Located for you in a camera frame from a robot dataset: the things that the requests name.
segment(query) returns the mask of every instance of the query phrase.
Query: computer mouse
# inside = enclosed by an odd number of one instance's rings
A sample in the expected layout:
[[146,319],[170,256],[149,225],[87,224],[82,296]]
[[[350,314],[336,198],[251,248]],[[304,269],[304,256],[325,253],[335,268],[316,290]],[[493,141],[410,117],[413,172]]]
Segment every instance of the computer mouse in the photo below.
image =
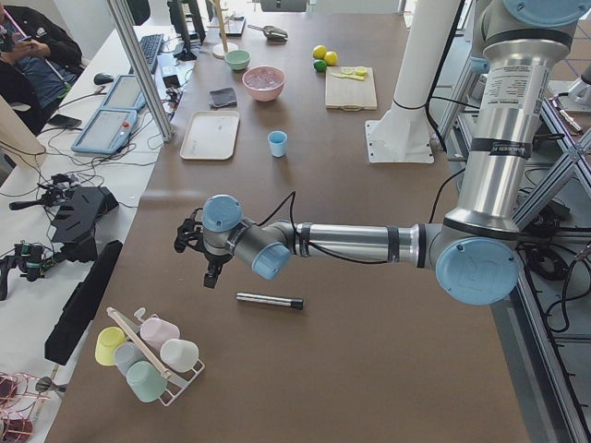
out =
[[99,72],[96,76],[94,76],[94,84],[97,86],[106,85],[107,83],[111,83],[113,80],[113,76],[110,74],[105,74],[104,72]]

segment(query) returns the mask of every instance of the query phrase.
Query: bowl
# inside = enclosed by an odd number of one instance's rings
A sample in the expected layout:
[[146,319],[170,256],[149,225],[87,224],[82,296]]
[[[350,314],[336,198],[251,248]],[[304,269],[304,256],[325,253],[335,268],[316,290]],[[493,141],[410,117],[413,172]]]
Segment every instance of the bowl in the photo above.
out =
[[278,67],[257,66],[242,76],[242,84],[250,96],[259,102],[270,102],[281,94],[285,74]]
[[224,56],[225,63],[228,64],[234,71],[242,71],[246,69],[248,63],[250,62],[250,54],[248,51],[243,51],[242,49],[236,49],[235,51],[230,51]]

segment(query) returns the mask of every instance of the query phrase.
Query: pink cup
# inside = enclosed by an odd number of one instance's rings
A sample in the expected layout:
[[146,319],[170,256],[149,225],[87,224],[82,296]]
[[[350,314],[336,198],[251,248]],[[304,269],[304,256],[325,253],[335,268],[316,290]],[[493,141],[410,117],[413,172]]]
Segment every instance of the pink cup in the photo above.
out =
[[163,344],[171,339],[178,339],[181,331],[177,325],[161,318],[151,317],[141,324],[139,336],[154,350],[160,352]]

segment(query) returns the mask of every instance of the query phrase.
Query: light blue joint cover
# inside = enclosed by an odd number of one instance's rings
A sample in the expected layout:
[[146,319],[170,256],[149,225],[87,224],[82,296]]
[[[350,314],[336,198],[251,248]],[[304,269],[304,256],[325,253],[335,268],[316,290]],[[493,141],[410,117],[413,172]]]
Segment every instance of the light blue joint cover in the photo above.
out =
[[238,200],[232,196],[214,196],[208,198],[203,205],[203,226],[215,233],[229,231],[241,220],[242,208]]
[[490,64],[486,58],[473,57],[470,55],[470,67],[475,74],[487,74]]
[[279,242],[266,245],[252,260],[252,270],[263,279],[272,280],[291,257],[289,249]]
[[559,28],[575,22],[591,7],[591,0],[503,0],[519,21],[536,28]]
[[509,295],[519,267],[512,249],[486,237],[471,237],[448,246],[437,260],[441,287],[469,305],[489,305]]

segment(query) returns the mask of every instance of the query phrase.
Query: lime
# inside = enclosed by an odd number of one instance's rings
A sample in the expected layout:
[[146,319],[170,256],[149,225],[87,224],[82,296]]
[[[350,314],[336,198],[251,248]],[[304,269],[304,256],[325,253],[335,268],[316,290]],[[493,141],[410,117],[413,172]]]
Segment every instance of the lime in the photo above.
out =
[[336,66],[339,63],[339,56],[335,51],[329,51],[324,55],[324,61],[328,66]]
[[324,58],[324,55],[326,55],[326,46],[324,46],[323,44],[319,44],[318,46],[315,46],[314,49],[312,50],[312,56],[314,58],[322,59],[322,58]]
[[314,69],[316,69],[318,72],[326,71],[326,62],[324,60],[314,61]]

